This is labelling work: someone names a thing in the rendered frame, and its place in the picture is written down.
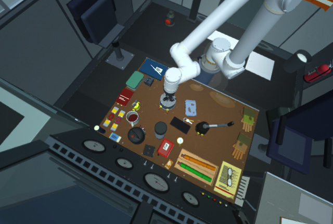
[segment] orange tube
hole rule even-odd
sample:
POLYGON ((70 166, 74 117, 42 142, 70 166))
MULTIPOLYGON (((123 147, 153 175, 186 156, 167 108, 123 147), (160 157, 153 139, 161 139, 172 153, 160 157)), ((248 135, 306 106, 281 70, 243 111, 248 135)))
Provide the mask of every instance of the orange tube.
POLYGON ((197 159, 194 159, 194 158, 192 158, 192 157, 190 157, 190 156, 188 156, 188 155, 184 155, 184 154, 182 154, 181 156, 184 157, 186 160, 192 161, 193 163, 196 163, 196 164, 198 164, 198 165, 200 165, 200 166, 203 166, 203 167, 205 167, 205 168, 208 168, 208 169, 210 169, 210 170, 213 170, 213 171, 216 170, 216 168, 214 168, 213 166, 208 165, 207 163, 203 163, 202 161, 199 161, 199 160, 197 160, 197 159))

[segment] wooden table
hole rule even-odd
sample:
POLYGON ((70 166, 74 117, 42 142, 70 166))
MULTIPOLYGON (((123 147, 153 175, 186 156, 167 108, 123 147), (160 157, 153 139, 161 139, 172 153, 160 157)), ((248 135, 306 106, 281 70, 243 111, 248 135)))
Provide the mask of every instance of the wooden table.
POLYGON ((132 110, 132 104, 137 99, 140 102, 140 109, 137 111, 139 114, 139 123, 135 127, 141 125, 146 130, 146 136, 143 143, 135 145, 127 138, 128 131, 132 128, 129 122, 124 116, 118 125, 115 133, 122 137, 119 144, 135 152, 136 154, 144 157, 145 159, 155 163, 164 169, 169 160, 173 162, 173 165, 169 169, 170 172, 194 183, 195 185, 204 188, 205 190, 234 203, 235 198, 225 197, 222 194, 218 194, 214 191, 217 175, 219 174, 222 162, 227 162, 241 170, 241 175, 245 167, 246 159, 249 153, 250 145, 247 150, 242 154, 241 159, 234 158, 233 145, 237 142, 237 137, 240 132, 253 138, 255 124, 258 118, 259 111, 255 110, 254 125, 252 131, 245 132, 243 129, 243 123, 241 122, 244 107, 251 108, 233 98, 230 98, 221 92, 218 92, 204 84, 201 84, 195 80, 189 80, 179 85, 176 96, 176 105, 173 109, 167 113, 165 110, 159 108, 159 100, 163 91, 164 77, 161 81, 154 79, 151 87, 145 85, 143 82, 134 91, 134 95, 126 107, 123 107, 117 103, 113 107, 118 107, 119 110, 115 114, 108 128, 103 126, 104 121, 111 114, 111 110, 102 119, 100 126, 106 129, 104 136, 110 137, 113 131, 110 130, 113 123, 115 123, 118 113, 123 110, 127 114, 132 110), (196 101, 197 115, 194 117, 187 117, 185 115, 185 101, 196 101), (177 117, 183 120, 185 117, 193 120, 193 124, 187 123, 191 126, 187 134, 180 132, 180 130, 170 125, 173 117, 177 117), (155 137, 155 124, 159 121, 163 121, 167 125, 167 131, 165 134, 166 139, 174 143, 174 146, 167 158, 158 155, 157 150, 161 145, 163 139, 159 140, 155 137), (196 124, 205 121, 208 124, 221 124, 229 123, 233 121, 235 124, 231 127, 210 128, 210 130, 203 137, 196 135, 196 124), (184 142, 179 146, 177 139, 183 138, 184 142), (145 145, 151 145, 155 147, 153 157, 143 155, 145 145), (186 150, 197 157, 208 161, 209 163, 217 166, 216 176, 213 177, 213 181, 208 183, 204 180, 199 180, 189 173, 185 173, 177 168, 177 160, 181 155, 181 151, 186 150))

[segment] cup of coffee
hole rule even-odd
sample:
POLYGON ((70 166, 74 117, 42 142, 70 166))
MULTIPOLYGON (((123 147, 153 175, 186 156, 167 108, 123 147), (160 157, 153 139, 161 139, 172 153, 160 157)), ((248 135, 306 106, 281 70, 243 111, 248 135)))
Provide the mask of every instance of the cup of coffee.
POLYGON ((139 115, 135 111, 128 112, 126 115, 126 119, 132 125, 132 128, 134 127, 134 125, 139 123, 139 115))

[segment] green marker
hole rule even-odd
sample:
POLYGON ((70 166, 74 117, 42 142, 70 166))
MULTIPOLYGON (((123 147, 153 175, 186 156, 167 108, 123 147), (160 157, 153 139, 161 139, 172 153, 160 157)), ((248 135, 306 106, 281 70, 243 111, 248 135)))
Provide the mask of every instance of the green marker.
POLYGON ((182 168, 185 168, 186 170, 190 171, 191 173, 194 173, 195 175, 205 179, 208 182, 212 181, 212 178, 209 178, 208 176, 205 176, 203 173, 200 173, 199 171, 196 171, 194 168, 191 168, 190 166, 181 163, 180 161, 178 161, 177 163, 178 165, 180 165, 182 168))

